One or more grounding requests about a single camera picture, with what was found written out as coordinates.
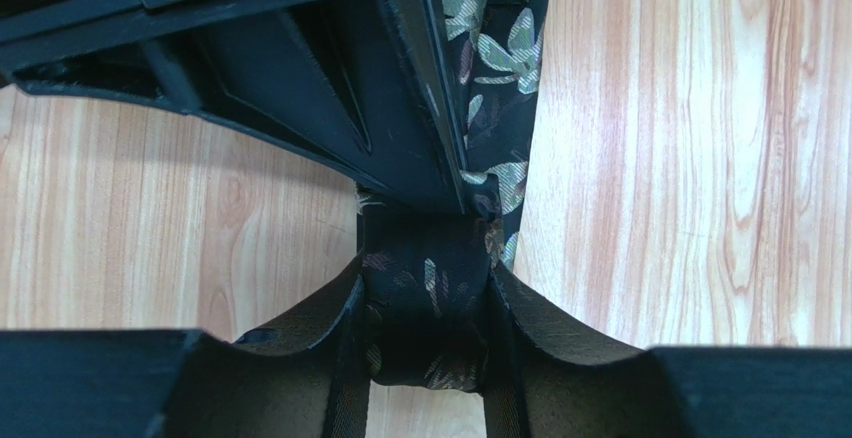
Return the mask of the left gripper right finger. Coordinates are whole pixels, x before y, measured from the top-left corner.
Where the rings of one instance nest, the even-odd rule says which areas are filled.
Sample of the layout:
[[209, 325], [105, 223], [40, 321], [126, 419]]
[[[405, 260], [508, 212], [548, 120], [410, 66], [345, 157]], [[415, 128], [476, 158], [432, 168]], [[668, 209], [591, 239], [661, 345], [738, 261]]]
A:
[[491, 437], [847, 437], [847, 349], [643, 350], [571, 317], [504, 267], [487, 289]]

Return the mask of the black floral patterned tie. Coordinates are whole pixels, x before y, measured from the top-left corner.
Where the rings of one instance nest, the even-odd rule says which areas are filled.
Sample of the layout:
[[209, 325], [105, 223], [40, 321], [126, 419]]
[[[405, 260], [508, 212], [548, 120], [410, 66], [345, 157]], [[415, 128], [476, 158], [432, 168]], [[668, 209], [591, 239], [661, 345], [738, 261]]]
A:
[[475, 392], [490, 357], [487, 288], [519, 240], [548, 0], [442, 0], [461, 113], [466, 212], [358, 192], [365, 354], [384, 386]]

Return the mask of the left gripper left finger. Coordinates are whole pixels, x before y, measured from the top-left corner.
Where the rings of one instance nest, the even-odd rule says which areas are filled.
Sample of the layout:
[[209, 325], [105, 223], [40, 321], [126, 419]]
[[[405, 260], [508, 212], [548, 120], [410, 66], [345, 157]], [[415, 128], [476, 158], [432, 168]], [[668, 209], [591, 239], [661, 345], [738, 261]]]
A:
[[5, 331], [5, 437], [361, 437], [364, 284], [331, 282], [235, 342], [201, 329]]

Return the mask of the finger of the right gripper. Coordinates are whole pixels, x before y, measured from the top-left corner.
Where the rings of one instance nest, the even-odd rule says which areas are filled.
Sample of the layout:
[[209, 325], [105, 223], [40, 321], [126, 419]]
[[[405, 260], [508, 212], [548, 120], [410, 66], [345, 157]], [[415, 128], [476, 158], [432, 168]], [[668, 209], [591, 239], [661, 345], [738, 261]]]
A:
[[1, 0], [1, 83], [129, 103], [462, 213], [441, 0]]

